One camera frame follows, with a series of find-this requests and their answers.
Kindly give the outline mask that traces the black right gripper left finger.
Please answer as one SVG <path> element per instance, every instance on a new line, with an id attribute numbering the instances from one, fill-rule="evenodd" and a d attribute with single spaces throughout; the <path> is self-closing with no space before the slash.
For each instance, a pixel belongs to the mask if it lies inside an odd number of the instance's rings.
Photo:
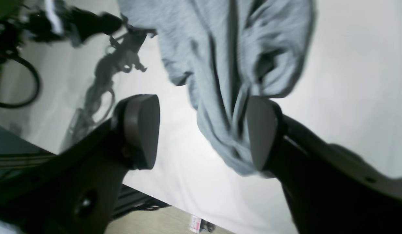
<path id="1" fill-rule="evenodd" d="M 121 100 L 68 150 L 0 180 L 0 220 L 26 234 L 103 234 L 127 172 L 153 169 L 159 126 L 157 95 Z"/>

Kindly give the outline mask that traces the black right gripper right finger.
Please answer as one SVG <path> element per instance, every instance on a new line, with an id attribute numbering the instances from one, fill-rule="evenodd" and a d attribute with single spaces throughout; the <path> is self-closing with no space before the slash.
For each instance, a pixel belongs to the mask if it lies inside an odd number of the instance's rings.
<path id="1" fill-rule="evenodd" d="M 280 182 L 300 234 L 402 234 L 402 178 L 328 144 L 265 97 L 249 98 L 255 168 Z"/>

